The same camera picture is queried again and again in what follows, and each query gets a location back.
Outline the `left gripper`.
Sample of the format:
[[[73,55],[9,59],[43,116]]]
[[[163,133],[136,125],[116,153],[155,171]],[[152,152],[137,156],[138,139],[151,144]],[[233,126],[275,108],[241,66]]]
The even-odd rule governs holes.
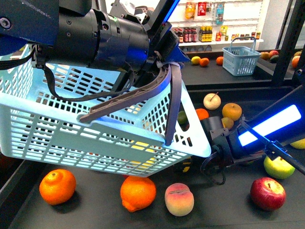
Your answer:
[[[152,25],[146,21],[144,28],[149,38],[149,50],[142,66],[143,71],[154,71],[164,63],[190,61],[190,58],[180,49],[180,39],[172,31],[171,23],[165,22],[153,31]]]

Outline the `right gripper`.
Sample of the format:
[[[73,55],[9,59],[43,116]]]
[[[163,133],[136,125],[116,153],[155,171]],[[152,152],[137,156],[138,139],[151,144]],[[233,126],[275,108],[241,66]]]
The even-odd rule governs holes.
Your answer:
[[[200,121],[211,146],[210,162],[213,166],[227,167],[234,163],[227,140],[229,131],[224,127],[219,116],[213,116]]]

